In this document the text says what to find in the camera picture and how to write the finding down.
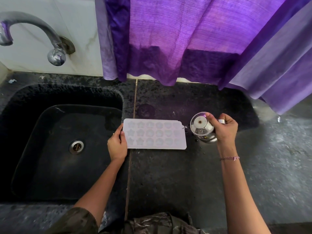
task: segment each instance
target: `clothing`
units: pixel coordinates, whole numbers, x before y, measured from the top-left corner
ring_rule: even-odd
[[[65,213],[45,234],[96,234],[98,227],[93,215],[83,208],[72,208]],[[169,213],[157,213],[126,221],[119,230],[105,234],[205,234]]]

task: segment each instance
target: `person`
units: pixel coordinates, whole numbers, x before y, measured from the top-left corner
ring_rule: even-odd
[[[227,114],[221,114],[219,117],[225,120],[225,124],[219,123],[210,113],[206,113],[206,117],[215,127],[218,139],[217,148],[222,167],[228,233],[269,234],[270,231],[251,196],[236,152],[237,122]],[[46,234],[98,233],[117,172],[127,156],[127,142],[122,127],[123,124],[107,142],[111,156],[109,166],[91,189],[78,200],[72,209],[53,224]],[[204,232],[169,213],[158,213],[126,221],[122,228],[111,233],[194,234]]]

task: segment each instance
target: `forearm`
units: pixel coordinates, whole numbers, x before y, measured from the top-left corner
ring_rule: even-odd
[[[88,210],[95,217],[98,226],[122,163],[122,160],[113,160],[91,189],[74,205]]]
[[[221,157],[236,157],[235,145],[218,146]],[[221,160],[228,232],[270,233],[249,191],[240,160]]]

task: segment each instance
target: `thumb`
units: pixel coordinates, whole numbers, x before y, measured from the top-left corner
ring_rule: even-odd
[[[126,137],[124,136],[124,131],[121,131],[120,132],[120,140],[121,140],[121,143],[127,143],[126,141]]]
[[[219,128],[221,126],[220,122],[218,122],[218,120],[213,116],[213,114],[206,112],[206,118],[215,128]]]

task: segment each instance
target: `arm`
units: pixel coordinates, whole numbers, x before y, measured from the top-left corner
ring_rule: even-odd
[[[108,198],[116,180],[116,175],[127,156],[127,142],[124,132],[121,131],[122,126],[123,124],[119,126],[107,142],[111,163],[91,189],[74,205],[74,207],[88,210],[95,217],[98,227],[101,224]]]
[[[226,124],[206,113],[209,122],[216,129],[217,146],[220,157],[236,157],[235,136],[237,122],[226,114],[221,114]],[[240,165],[239,159],[221,160],[228,233],[231,234],[270,234],[252,195]]]

